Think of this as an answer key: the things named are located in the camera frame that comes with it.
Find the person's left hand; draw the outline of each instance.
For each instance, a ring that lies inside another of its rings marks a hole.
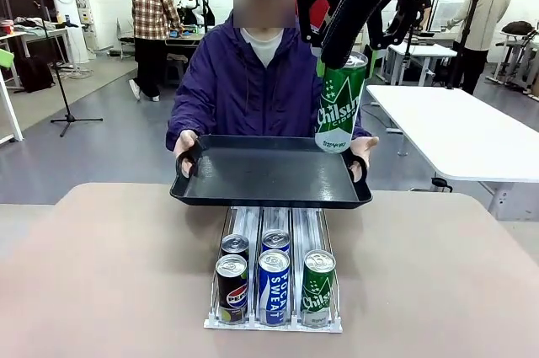
[[[352,143],[350,143],[350,150],[352,151],[354,155],[359,156],[360,158],[363,158],[363,160],[365,160],[367,168],[369,168],[370,166],[369,158],[371,157],[371,150],[373,147],[375,147],[378,144],[379,141],[380,141],[380,138],[378,136],[356,137],[352,141]],[[357,162],[354,162],[352,166],[350,167],[350,170],[352,170],[352,174],[354,175],[354,182],[357,183],[361,179],[360,164]]]

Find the green can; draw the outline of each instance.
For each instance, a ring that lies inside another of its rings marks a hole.
[[[331,289],[335,277],[335,257],[323,250],[313,250],[303,262],[302,324],[311,328],[329,323]]]
[[[350,147],[367,63],[365,55],[352,52],[342,69],[323,70],[315,140],[325,152],[341,153]]]

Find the white sneaker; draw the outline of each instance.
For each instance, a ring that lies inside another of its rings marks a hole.
[[[135,96],[137,101],[141,100],[141,88],[138,87],[138,85],[135,83],[135,80],[129,81],[129,87],[131,87],[131,91],[133,92],[133,95]]]

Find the black tray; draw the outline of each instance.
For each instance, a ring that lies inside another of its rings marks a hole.
[[[195,166],[185,178],[184,159]],[[362,178],[348,169],[357,161]],[[194,206],[354,209],[372,200],[365,161],[330,154],[312,138],[201,136],[176,161],[171,196]]]

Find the purple jacket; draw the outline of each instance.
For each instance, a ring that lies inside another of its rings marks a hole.
[[[297,29],[284,31],[266,69],[232,27],[232,15],[200,42],[176,93],[167,148],[179,134],[314,136],[322,80],[316,58]],[[369,136],[360,115],[354,136]]]

